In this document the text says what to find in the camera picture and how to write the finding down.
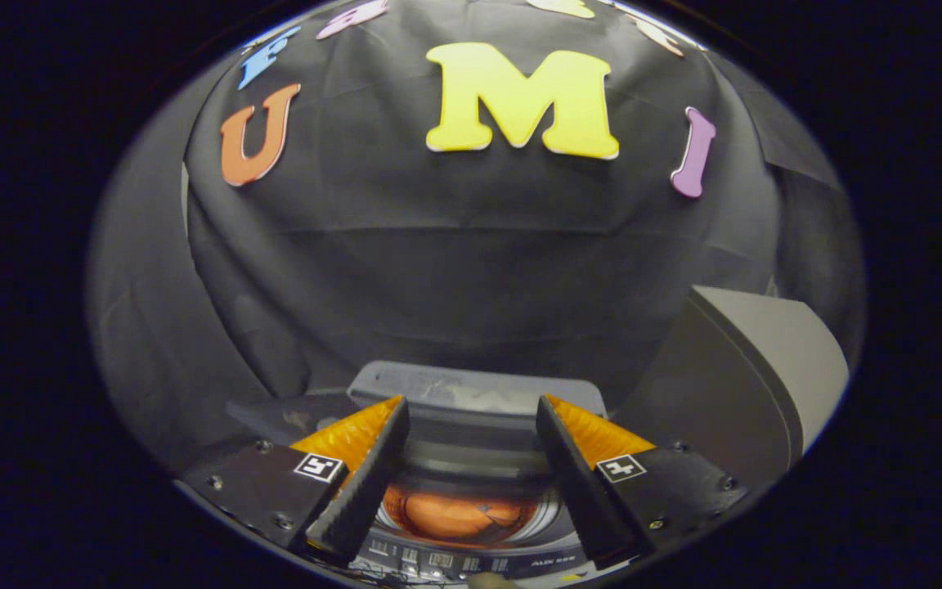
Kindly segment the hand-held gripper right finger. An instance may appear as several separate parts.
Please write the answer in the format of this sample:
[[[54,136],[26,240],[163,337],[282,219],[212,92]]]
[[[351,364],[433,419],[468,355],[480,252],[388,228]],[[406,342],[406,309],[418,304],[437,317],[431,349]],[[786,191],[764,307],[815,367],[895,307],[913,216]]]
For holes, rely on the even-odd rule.
[[[679,551],[748,499],[746,484],[688,445],[651,443],[550,394],[536,413],[560,497],[599,569]]]

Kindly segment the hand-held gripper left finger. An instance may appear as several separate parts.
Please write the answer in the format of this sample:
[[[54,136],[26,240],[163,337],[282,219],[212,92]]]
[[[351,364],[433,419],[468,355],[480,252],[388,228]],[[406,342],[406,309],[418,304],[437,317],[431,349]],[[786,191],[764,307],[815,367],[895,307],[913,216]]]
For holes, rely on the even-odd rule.
[[[332,565],[358,555],[409,433],[401,395],[292,443],[259,439],[205,458],[181,481],[216,515],[269,546]]]

